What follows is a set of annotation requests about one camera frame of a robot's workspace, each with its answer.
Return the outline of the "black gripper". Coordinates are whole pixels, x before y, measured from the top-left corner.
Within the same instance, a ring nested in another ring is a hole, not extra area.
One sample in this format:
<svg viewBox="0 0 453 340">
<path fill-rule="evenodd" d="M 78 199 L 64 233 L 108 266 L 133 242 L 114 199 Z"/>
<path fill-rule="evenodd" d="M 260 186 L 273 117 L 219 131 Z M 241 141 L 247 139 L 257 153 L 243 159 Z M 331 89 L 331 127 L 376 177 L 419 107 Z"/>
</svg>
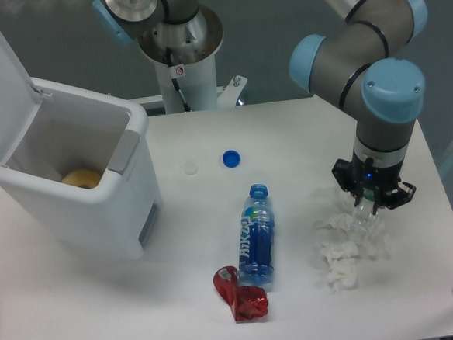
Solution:
<svg viewBox="0 0 453 340">
<path fill-rule="evenodd" d="M 399 175 L 402 165 L 401 161 L 397 165 L 381 168 L 375 166 L 373 158 L 362 161 L 354 156 L 351 161 L 338 159 L 331 172 L 341 190 L 354 197 L 355 207 L 363 199 L 364 191 L 372 191 L 372 214 L 376 215 L 379 208 L 396 209 L 412 200 L 416 186 L 402 182 Z"/>
</svg>

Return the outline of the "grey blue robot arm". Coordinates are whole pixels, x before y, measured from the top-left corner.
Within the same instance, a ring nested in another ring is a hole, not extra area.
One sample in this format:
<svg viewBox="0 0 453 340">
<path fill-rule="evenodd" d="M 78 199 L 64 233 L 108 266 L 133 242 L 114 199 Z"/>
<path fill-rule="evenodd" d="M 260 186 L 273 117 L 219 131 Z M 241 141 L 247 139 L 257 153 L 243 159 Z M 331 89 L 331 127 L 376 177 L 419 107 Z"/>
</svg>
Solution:
<svg viewBox="0 0 453 340">
<path fill-rule="evenodd" d="M 424 0 L 325 0 L 347 23 L 334 40 L 302 39 L 289 59 L 291 79 L 356 120 L 350 161 L 333 169 L 340 188 L 375 210 L 409 203 L 415 186 L 401 168 L 426 80 L 395 52 L 413 40 L 428 17 Z M 138 42 L 153 62 L 166 113 L 219 109 L 218 15 L 199 0 L 94 0 L 100 23 L 122 44 Z"/>
</svg>

